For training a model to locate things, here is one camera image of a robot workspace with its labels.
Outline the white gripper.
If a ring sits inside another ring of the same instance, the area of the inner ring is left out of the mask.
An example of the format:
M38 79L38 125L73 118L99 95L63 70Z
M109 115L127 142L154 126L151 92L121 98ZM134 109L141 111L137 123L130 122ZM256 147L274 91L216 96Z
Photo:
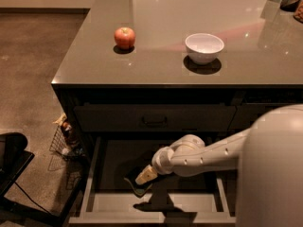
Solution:
M135 183L143 185L160 175L168 175L172 172L172 164L170 159L174 154L174 150L170 147L163 147L156 151L151 160L151 165L146 166L139 176L136 177Z

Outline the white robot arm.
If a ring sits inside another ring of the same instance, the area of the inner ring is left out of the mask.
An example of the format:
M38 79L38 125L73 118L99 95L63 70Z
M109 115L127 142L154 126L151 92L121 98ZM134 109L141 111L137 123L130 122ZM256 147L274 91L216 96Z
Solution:
M303 105L274 109L210 146L188 134L159 149L135 182L231 169L238 171L236 227L303 227Z

